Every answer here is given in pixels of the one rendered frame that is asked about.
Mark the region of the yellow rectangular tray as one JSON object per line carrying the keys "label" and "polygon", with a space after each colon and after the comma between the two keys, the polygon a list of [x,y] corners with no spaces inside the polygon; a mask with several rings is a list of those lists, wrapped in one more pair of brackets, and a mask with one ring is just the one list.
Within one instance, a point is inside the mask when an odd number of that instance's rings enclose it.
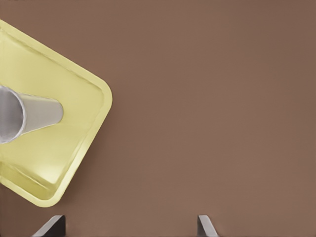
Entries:
{"label": "yellow rectangular tray", "polygon": [[0,20],[0,85],[58,100],[55,125],[0,144],[0,183],[39,207],[55,205],[93,142],[113,101],[99,77]]}

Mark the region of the white IKEA cup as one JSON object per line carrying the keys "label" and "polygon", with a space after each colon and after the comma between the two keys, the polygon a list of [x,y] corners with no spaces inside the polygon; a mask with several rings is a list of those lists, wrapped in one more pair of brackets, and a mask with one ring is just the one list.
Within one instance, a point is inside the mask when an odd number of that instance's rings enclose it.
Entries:
{"label": "white IKEA cup", "polygon": [[0,144],[57,124],[64,111],[59,101],[18,93],[0,85]]}

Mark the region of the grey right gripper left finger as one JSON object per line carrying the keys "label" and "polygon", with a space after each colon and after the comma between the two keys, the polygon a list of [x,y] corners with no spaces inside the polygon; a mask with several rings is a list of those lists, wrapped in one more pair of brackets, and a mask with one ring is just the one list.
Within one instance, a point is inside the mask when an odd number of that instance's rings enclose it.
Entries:
{"label": "grey right gripper left finger", "polygon": [[31,237],[65,237],[65,236],[66,236],[66,217],[65,215],[55,215],[51,217]]}

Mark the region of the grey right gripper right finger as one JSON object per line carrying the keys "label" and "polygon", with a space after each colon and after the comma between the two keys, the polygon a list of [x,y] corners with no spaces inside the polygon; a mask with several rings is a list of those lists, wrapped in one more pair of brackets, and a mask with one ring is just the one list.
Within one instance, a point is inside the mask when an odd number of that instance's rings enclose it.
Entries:
{"label": "grey right gripper right finger", "polygon": [[219,237],[207,215],[197,216],[197,237]]}

